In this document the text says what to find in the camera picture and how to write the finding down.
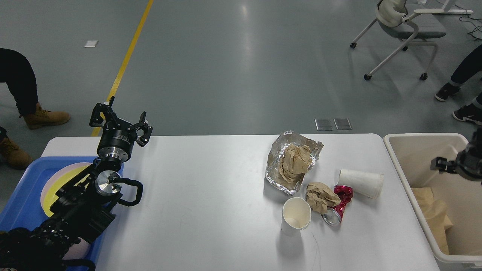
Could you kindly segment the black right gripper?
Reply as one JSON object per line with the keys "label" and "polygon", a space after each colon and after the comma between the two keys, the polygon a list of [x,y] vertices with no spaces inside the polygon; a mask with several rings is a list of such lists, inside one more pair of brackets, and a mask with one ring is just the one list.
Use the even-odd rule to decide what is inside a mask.
{"label": "black right gripper", "polygon": [[470,181],[481,181],[481,152],[478,152],[475,146],[467,145],[457,154],[455,161],[444,157],[434,158],[430,169],[439,173],[458,174]]}

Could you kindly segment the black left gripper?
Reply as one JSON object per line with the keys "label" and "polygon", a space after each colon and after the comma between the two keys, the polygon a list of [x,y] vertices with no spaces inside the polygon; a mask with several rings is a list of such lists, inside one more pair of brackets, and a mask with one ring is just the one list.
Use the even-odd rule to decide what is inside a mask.
{"label": "black left gripper", "polygon": [[148,144],[153,127],[146,120],[147,113],[143,111],[138,123],[130,126],[130,131],[121,130],[119,118],[112,108],[115,96],[107,102],[97,103],[91,113],[89,126],[99,128],[102,136],[97,154],[99,157],[114,157],[122,163],[131,158],[134,144],[144,147]]}

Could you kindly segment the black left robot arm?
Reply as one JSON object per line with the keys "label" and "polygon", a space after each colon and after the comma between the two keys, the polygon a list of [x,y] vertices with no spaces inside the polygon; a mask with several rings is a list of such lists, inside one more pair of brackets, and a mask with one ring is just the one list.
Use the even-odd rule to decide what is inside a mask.
{"label": "black left robot arm", "polygon": [[132,207],[141,201],[143,184],[121,177],[122,164],[131,158],[134,144],[148,144],[152,126],[146,112],[139,122],[119,118],[112,109],[115,97],[97,103],[89,125],[102,128],[93,162],[57,191],[53,213],[34,230],[14,228],[1,235],[1,268],[16,271],[65,271],[70,266],[96,269],[89,259],[65,259],[73,245],[94,242],[115,219],[117,205]]}

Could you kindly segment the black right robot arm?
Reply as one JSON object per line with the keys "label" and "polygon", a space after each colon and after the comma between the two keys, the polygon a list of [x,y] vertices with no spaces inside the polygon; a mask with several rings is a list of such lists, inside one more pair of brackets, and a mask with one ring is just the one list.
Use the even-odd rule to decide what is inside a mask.
{"label": "black right robot arm", "polygon": [[430,170],[439,173],[458,174],[466,180],[481,182],[482,180],[482,129],[478,128],[471,141],[456,158],[449,161],[444,157],[436,157],[430,163]]}

